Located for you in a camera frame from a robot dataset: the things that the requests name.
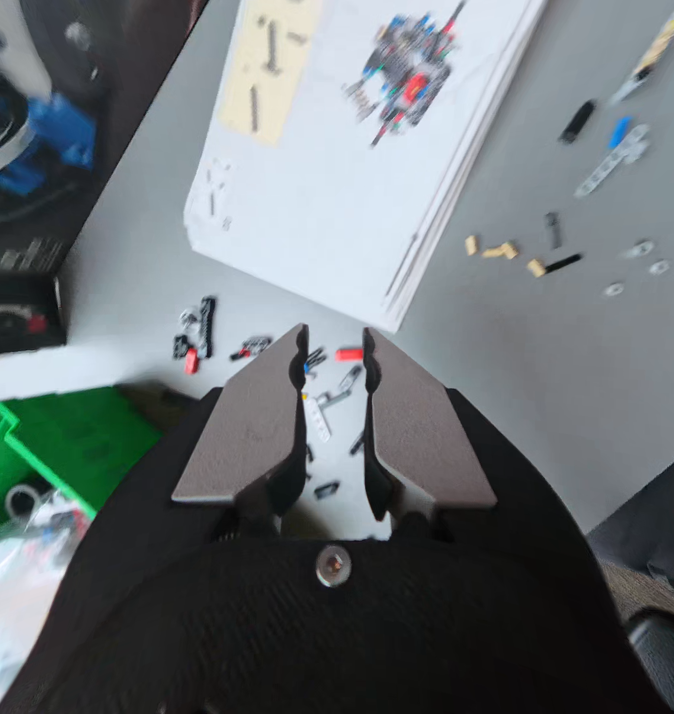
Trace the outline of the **grey lego connector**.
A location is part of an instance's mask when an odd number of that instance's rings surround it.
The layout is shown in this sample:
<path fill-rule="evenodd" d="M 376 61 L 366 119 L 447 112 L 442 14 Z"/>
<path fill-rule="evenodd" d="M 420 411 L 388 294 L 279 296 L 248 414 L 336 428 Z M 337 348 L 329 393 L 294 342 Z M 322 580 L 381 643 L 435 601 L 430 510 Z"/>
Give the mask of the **grey lego connector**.
<path fill-rule="evenodd" d="M 344 401 L 349 398 L 352 393 L 352 388 L 355 386 L 360 374 L 362 373 L 362 366 L 355 365 L 350 369 L 350 371 L 343 377 L 343 379 L 338 384 L 335 393 L 324 392 L 316 397 L 316 403 L 320 408 L 329 408 L 337 403 Z"/>

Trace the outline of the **long black lego beam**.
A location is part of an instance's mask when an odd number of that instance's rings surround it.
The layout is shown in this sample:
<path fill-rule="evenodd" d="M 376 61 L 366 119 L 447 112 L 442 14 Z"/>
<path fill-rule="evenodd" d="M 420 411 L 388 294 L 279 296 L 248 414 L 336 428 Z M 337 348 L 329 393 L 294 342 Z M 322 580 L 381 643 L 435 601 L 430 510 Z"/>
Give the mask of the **long black lego beam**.
<path fill-rule="evenodd" d="M 214 351 L 214 315 L 217 299 L 205 296 L 200 302 L 199 344 L 197 353 L 200 360 L 210 359 Z"/>

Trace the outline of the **green plastic bin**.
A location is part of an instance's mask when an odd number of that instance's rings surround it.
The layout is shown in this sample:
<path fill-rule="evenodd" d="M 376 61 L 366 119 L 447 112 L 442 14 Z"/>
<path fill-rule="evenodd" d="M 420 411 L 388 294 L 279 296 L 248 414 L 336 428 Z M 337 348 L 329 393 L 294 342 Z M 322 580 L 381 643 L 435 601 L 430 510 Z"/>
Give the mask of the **green plastic bin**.
<path fill-rule="evenodd" d="M 10 488 L 38 477 L 93 520 L 160 437 L 113 387 L 0 401 L 0 525 Z"/>

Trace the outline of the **black and red lego piece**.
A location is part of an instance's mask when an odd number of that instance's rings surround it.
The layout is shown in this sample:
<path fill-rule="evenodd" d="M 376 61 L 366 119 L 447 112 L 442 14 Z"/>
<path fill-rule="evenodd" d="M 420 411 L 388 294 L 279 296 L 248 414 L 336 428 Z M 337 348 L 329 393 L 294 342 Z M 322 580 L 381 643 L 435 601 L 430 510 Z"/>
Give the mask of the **black and red lego piece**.
<path fill-rule="evenodd" d="M 247 358 L 254 358 L 264 352 L 273 342 L 273 339 L 267 335 L 254 335 L 241 344 L 237 352 L 230 354 L 231 362 L 240 361 Z"/>

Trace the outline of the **white lego beam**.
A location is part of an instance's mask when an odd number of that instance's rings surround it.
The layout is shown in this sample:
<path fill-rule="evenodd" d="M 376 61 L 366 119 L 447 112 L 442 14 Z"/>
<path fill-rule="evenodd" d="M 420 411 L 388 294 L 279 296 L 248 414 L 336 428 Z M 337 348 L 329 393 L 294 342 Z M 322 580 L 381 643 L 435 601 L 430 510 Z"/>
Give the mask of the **white lego beam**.
<path fill-rule="evenodd" d="M 318 438 L 323 443 L 329 442 L 331 439 L 331 429 L 329 428 L 322 406 L 317 398 L 307 397 L 304 401 L 304 406 L 306 408 L 306 414 L 309 415 L 314 424 Z"/>

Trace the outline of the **black lego set box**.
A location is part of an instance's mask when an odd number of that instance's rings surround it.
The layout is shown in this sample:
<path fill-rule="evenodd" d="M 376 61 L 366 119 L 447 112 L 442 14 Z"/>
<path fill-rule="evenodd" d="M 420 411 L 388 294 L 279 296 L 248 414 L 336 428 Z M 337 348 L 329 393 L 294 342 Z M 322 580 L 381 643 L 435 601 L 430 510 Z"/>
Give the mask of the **black lego set box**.
<path fill-rule="evenodd" d="M 54 277 L 207 1 L 0 1 L 0 353 L 65 340 Z"/>

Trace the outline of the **tan pin with black axle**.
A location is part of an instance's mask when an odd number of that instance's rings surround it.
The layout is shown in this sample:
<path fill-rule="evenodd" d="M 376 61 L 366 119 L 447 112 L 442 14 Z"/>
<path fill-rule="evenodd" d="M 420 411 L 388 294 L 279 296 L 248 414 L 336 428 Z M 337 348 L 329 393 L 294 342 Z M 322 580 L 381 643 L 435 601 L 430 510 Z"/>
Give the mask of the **tan pin with black axle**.
<path fill-rule="evenodd" d="M 582 261 L 583 258 L 584 255 L 582 253 L 577 253 L 548 264 L 545 264 L 541 260 L 534 258 L 531 259 L 529 263 L 527 263 L 526 268 L 533 277 L 539 279 L 543 278 L 546 275 L 553 274 L 557 271 L 572 266 Z"/>

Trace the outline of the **grey beam with tan pins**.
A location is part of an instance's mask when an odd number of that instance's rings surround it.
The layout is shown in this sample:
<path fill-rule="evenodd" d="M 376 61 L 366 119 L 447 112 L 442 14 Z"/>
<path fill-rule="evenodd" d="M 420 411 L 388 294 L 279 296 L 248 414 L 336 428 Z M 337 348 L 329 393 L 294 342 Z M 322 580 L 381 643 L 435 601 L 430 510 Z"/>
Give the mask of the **grey beam with tan pins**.
<path fill-rule="evenodd" d="M 620 88 L 610 97 L 609 105 L 614 106 L 646 84 L 664 53 L 674 41 L 674 11 L 663 24 L 651 45 L 640 58 L 632 72 Z"/>

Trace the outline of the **person's dark clothing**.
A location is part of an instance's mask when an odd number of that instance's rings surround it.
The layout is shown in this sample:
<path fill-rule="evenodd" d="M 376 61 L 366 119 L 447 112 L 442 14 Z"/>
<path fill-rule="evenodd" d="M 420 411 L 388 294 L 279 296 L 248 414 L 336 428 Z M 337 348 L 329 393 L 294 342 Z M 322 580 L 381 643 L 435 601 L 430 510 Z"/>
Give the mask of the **person's dark clothing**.
<path fill-rule="evenodd" d="M 586 540 L 611 565 L 674 581 L 674 463 L 593 528 Z"/>

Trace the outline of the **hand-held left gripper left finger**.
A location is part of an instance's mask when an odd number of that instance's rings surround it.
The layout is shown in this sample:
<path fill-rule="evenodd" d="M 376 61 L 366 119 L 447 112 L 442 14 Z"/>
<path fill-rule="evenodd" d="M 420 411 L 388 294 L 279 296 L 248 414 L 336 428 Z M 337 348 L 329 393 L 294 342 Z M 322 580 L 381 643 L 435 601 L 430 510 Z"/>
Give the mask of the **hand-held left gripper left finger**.
<path fill-rule="evenodd" d="M 221 391 L 172 501 L 283 516 L 306 483 L 302 389 L 308 326 L 297 324 Z"/>

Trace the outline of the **black lego connector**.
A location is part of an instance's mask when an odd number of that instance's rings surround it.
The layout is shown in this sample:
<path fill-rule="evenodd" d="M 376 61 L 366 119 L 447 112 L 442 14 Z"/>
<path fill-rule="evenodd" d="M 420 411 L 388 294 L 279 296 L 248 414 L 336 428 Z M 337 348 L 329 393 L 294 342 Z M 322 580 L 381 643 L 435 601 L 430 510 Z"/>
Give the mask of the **black lego connector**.
<path fill-rule="evenodd" d="M 565 145 L 570 145 L 575 142 L 585 125 L 588 123 L 589 119 L 592 117 L 596 108 L 597 102 L 595 100 L 591 99 L 584 102 L 574 113 L 574 116 L 568 122 L 565 129 L 561 132 L 558 137 L 558 141 Z"/>

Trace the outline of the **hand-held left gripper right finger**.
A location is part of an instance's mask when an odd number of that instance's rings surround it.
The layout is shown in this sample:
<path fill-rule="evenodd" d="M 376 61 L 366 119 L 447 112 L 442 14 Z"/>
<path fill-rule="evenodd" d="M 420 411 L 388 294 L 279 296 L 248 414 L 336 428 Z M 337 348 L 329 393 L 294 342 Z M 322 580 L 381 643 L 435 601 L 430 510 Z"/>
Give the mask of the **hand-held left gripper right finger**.
<path fill-rule="evenodd" d="M 486 511 L 496 495 L 446 387 L 374 328 L 363 330 L 364 480 L 376 520 Z"/>

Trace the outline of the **lego instruction booklet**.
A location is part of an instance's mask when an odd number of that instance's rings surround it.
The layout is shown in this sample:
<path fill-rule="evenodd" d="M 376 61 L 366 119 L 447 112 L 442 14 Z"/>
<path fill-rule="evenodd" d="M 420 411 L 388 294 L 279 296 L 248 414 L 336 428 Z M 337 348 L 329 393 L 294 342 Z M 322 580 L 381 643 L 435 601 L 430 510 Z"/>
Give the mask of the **lego instruction booklet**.
<path fill-rule="evenodd" d="M 546 1 L 241 1 L 198 254 L 399 329 Z"/>

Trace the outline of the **clear plastic bags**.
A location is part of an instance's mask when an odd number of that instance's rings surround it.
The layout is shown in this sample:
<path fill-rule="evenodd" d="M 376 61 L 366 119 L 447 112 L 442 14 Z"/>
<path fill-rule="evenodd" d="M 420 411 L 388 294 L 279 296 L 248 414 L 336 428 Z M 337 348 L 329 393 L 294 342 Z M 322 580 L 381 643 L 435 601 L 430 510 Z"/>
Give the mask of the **clear plastic bags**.
<path fill-rule="evenodd" d="M 92 520 L 58 490 L 13 487 L 0 525 L 0 701 L 46 621 L 68 563 Z"/>

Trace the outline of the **light grey T-shaped beam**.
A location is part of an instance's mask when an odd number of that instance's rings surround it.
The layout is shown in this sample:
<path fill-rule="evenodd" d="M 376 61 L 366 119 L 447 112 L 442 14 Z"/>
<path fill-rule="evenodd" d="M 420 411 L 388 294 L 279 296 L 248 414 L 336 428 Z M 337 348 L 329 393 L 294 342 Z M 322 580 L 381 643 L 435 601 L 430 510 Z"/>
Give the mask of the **light grey T-shaped beam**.
<path fill-rule="evenodd" d="M 632 165 L 650 146 L 650 125 L 640 123 L 601 161 L 592 174 L 575 190 L 574 197 L 582 199 L 594 192 L 619 165 Z"/>

